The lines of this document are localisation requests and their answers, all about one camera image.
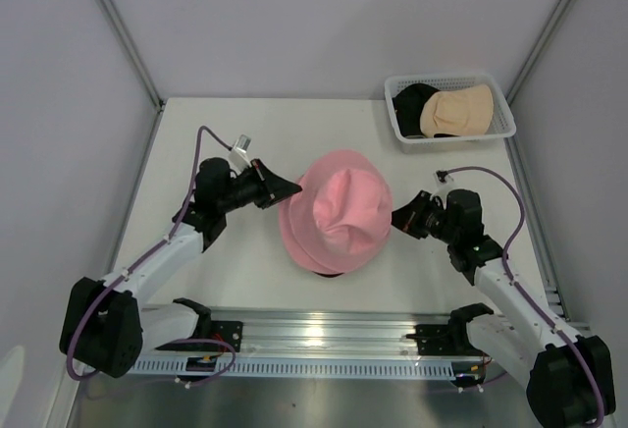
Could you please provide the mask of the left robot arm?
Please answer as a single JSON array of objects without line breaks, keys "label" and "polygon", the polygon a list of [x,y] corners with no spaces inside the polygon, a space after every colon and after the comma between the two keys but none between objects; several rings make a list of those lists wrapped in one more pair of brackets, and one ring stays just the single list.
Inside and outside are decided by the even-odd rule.
[{"label": "left robot arm", "polygon": [[99,280],[83,277],[72,287],[59,348],[66,369],[82,380],[75,362],[93,373],[119,378],[147,350],[205,350],[213,345],[212,311],[185,297],[158,309],[146,303],[185,264],[204,253],[227,227],[230,212],[249,204],[264,210],[300,193],[259,159],[240,172],[224,158],[196,165],[172,229],[134,263]]}]

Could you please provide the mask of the beige bucket hat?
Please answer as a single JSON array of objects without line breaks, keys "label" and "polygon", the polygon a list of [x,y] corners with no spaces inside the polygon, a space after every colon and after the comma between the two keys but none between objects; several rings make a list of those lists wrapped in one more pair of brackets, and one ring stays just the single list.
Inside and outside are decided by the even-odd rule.
[{"label": "beige bucket hat", "polygon": [[493,120],[494,99],[486,84],[439,91],[425,103],[419,122],[425,137],[484,135]]}]

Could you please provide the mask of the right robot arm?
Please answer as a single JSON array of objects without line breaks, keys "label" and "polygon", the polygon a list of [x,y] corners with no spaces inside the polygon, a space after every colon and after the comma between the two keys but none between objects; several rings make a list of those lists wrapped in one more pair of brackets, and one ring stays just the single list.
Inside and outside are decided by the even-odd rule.
[{"label": "right robot arm", "polygon": [[609,348],[531,295],[504,247],[486,234],[478,193],[454,189],[439,199],[420,191],[393,212],[392,225],[417,240],[444,242],[453,268],[496,306],[453,311],[448,344],[495,360],[524,389],[542,426],[599,427],[614,412]]}]

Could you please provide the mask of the black bucket hat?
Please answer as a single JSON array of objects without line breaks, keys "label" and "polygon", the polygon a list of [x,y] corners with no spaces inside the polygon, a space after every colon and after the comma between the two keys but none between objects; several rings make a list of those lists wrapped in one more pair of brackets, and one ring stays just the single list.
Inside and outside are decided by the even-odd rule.
[{"label": "black bucket hat", "polygon": [[325,279],[337,278],[337,277],[340,277],[340,276],[342,276],[344,274],[344,273],[331,273],[331,274],[328,274],[328,273],[320,273],[320,272],[313,272],[313,273],[315,275],[323,277]]}]

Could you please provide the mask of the pink bucket hat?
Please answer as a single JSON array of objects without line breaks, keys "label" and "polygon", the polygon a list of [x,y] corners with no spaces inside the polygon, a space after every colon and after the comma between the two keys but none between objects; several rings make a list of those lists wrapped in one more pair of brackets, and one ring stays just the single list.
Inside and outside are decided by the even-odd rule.
[{"label": "pink bucket hat", "polygon": [[279,221],[288,255],[299,266],[312,272],[349,273],[366,265],[387,243],[391,226],[369,227],[339,225],[321,231],[316,226],[297,233],[289,220]]},{"label": "pink bucket hat", "polygon": [[299,234],[351,225],[392,225],[393,198],[386,180],[361,153],[335,150],[316,160],[300,178],[302,192],[279,206]]}]

